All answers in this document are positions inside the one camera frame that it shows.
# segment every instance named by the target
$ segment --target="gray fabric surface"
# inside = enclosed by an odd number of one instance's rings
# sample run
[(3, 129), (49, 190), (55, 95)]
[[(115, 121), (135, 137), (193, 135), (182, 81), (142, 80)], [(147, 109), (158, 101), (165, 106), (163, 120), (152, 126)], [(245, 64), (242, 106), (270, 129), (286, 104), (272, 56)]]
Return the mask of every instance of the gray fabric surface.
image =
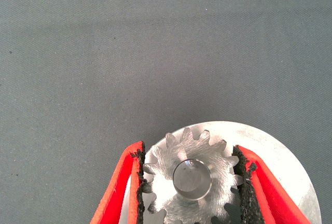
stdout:
[(330, 223), (332, 0), (0, 10), (0, 223), (88, 223), (126, 146), (209, 120), (283, 142)]

